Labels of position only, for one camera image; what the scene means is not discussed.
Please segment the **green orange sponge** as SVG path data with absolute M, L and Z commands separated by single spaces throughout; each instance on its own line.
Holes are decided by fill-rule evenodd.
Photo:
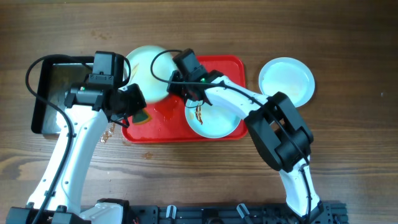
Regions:
M 151 119 L 151 115 L 145 109 L 142 109 L 132 116 L 132 123 L 134 125 L 142 125 L 149 122 Z

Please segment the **light blue plate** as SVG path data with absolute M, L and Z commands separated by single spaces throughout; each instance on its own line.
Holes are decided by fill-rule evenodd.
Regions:
M 308 103 L 315 92 L 315 79 L 301 61 L 279 57 L 267 62 L 259 72 L 259 88 L 263 95 L 278 91 L 286 94 L 296 108 Z
M 241 118 L 225 108 L 192 100 L 185 104 L 185 117 L 195 133 L 210 139 L 226 137 L 241 122 Z
M 164 50 L 159 46 L 145 45 L 134 49 L 126 57 L 131 66 L 128 85 L 138 84 L 147 104 L 159 102 L 169 94 L 167 92 L 168 84 L 154 78 L 150 71 L 154 57 Z M 158 78 L 169 81 L 177 67 L 172 60 L 171 53 L 167 52 L 155 60 L 152 69 Z

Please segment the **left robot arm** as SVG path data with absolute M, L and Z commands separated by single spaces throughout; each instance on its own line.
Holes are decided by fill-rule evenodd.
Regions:
M 42 180 L 25 207 L 11 207 L 6 223 L 132 223 L 127 200 L 102 198 L 81 211 L 86 173 L 97 142 L 113 116 L 127 119 L 146 107 L 136 84 L 124 78 L 129 60 L 114 52 L 97 51 L 90 73 L 74 83 L 59 106 L 31 91 L 39 101 L 58 111 L 62 128 Z

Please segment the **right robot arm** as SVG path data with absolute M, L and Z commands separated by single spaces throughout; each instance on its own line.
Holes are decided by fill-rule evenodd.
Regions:
M 192 49 L 176 50 L 177 69 L 168 92 L 185 101 L 219 106 L 244 121 L 260 157 L 279 172 L 287 206 L 311 223 L 321 213 L 321 200 L 310 175 L 313 134 L 287 95 L 260 95 L 232 82 L 217 70 L 207 71 Z

